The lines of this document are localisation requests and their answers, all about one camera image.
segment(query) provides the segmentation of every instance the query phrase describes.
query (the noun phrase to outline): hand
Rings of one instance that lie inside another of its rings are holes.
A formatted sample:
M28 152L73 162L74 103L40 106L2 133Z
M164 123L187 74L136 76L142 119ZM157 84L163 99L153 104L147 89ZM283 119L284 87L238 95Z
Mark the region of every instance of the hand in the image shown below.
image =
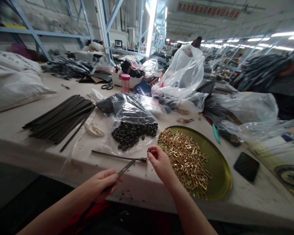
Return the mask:
M147 157L164 185L170 188L175 183L179 182L173 171L168 155L162 151L159 146L149 147L148 150L150 150L151 153L148 152Z
M112 195L117 188L118 172L115 169L101 171L74 189L67 196L74 204L76 214L83 213L91 202L102 202L108 195ZM104 189L112 184L115 185L109 190Z

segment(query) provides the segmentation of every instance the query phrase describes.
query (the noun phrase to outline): blue handle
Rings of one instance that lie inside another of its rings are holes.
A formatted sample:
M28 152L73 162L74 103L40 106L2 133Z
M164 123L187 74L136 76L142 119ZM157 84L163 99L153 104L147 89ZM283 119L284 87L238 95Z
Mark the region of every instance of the blue handle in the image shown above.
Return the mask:
M216 138L217 142L220 143L219 134L218 134L218 131L217 131L214 123L212 124L212 129L213 129L213 133L215 134L215 138Z

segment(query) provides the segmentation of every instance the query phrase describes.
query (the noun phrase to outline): smartphone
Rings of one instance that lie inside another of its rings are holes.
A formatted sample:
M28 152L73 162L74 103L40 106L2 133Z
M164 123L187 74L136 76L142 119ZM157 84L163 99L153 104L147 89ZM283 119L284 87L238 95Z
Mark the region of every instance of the smartphone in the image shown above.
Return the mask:
M242 152L233 167L241 176L253 183L259 169L259 162Z

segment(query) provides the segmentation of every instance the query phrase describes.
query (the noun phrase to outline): round metal tray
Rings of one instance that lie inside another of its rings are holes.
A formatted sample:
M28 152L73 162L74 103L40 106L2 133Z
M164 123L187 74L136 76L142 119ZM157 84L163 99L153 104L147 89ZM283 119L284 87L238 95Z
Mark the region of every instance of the round metal tray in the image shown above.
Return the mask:
M168 128L171 128L174 134L179 130L183 134L191 136L197 142L201 152L209 156L208 162L204 166L204 169L208 170L212 175L206 191L208 201L219 201L226 198L232 188L232 174L227 161L219 149L207 137L191 128L184 126L170 126ZM194 191L201 193L199 188L194 189Z

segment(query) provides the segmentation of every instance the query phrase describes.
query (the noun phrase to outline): pink bottle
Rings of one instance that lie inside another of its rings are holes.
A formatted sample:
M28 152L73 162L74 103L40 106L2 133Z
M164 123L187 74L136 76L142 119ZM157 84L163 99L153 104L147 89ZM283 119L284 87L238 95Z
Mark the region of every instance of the pink bottle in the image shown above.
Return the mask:
M130 93L130 75L128 74L121 74L122 80L122 91L124 93Z

